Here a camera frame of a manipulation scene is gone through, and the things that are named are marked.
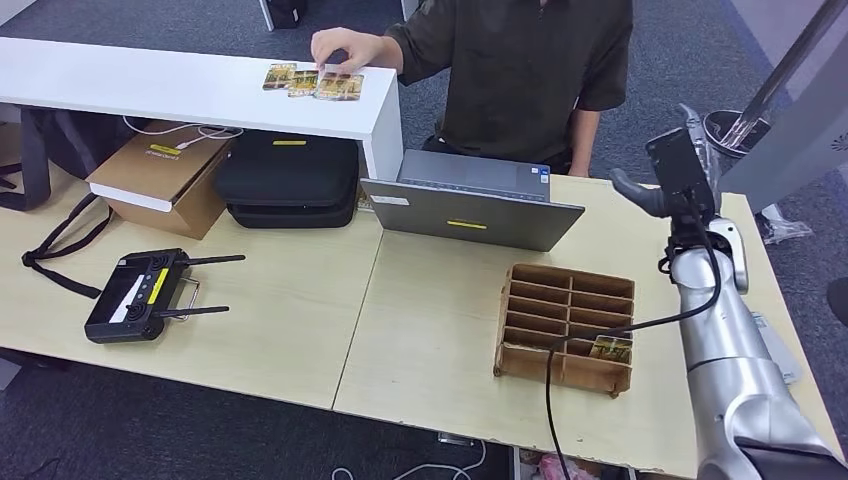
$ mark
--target card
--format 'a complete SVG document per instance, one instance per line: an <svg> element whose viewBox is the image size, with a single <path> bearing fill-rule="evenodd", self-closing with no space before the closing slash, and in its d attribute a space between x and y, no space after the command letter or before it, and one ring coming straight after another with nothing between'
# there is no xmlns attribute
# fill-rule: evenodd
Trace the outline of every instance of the card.
<svg viewBox="0 0 848 480"><path fill-rule="evenodd" d="M359 100L362 94L362 75L327 72L321 78L315 98L321 100Z"/></svg>
<svg viewBox="0 0 848 480"><path fill-rule="evenodd" d="M359 97L362 96L362 83L364 81L363 75L351 75L339 87L339 100L359 100Z"/></svg>
<svg viewBox="0 0 848 480"><path fill-rule="evenodd" d="M263 90L277 90L280 88L288 88L291 82L294 71L297 69L295 63L275 63L268 69L268 74L265 76L265 82L262 84Z"/></svg>
<svg viewBox="0 0 848 480"><path fill-rule="evenodd" d="M289 83L290 97L305 97L315 93L318 86L318 70L298 70Z"/></svg>
<svg viewBox="0 0 848 480"><path fill-rule="evenodd" d="M609 360L612 362L627 363L630 350L633 349L633 340L629 338L608 337L598 335L595 339L589 356Z"/></svg>

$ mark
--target cardboard box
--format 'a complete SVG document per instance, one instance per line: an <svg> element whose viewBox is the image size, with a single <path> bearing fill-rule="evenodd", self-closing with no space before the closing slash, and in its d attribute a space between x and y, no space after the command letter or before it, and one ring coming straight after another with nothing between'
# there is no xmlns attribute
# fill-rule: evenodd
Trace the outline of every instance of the cardboard box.
<svg viewBox="0 0 848 480"><path fill-rule="evenodd" d="M156 121L145 130L178 125ZM125 220L200 240L225 207L213 181L232 141L207 138L175 148L199 136L196 128L136 135L86 180Z"/></svg>

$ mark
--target metal pole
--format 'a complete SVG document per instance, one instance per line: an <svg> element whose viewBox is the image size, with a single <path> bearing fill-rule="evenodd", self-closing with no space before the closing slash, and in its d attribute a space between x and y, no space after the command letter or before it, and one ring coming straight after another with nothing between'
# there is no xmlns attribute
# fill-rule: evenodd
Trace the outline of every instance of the metal pole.
<svg viewBox="0 0 848 480"><path fill-rule="evenodd" d="M751 100L751 103L742 112L742 115L733 123L727 134L721 139L722 146L735 149L739 147L745 137L757 125L757 121L768 107L769 102L777 93L795 70L804 62L810 51L819 43L821 37L827 32L839 14L848 6L848 0L825 0L818 12L807 24L804 31L786 52L783 59L771 72L769 78L760 87L760 90Z"/></svg>

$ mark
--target card in tray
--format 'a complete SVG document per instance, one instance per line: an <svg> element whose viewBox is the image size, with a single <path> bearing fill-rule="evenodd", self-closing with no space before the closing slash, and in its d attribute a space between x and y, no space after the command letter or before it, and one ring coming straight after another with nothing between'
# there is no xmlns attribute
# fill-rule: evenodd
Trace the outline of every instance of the card in tray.
<svg viewBox="0 0 848 480"><path fill-rule="evenodd" d="M633 340L628 338L598 335L589 356L612 362L626 362L627 354L633 349Z"/></svg>

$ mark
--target gray carpet floor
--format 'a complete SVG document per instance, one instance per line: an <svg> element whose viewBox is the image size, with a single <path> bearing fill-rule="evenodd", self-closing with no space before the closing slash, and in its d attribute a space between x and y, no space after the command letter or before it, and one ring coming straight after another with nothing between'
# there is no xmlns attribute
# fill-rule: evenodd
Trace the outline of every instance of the gray carpet floor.
<svg viewBox="0 0 848 480"><path fill-rule="evenodd" d="M316 30L343 25L379 33L400 19L397 0L312 0L300 28L269 33L257 3L39 0L0 27L0 35L307 60ZM592 175L622 167L651 181L643 145L681 125L677 102L701 112L743 107L769 70L728 0L637 0L628 101L603 116ZM407 147L432 133L448 81L445 72L401 88ZM773 115L788 103L784 95ZM781 206L815 231L768 252L845 449L848 329L830 313L824 291L830 280L848 275L842 260L848 189L829 174ZM63 400L52 400L53 392ZM53 457L63 458L56 476L62 479L311 479L325 478L338 464L362 472L361 479L390 478L423 460L463 464L475 456L434 446L429 432L83 365L67 373L29 371L0 394L0 479L21 478ZM504 471L505 463L492 465L477 478L505 478Z"/></svg>

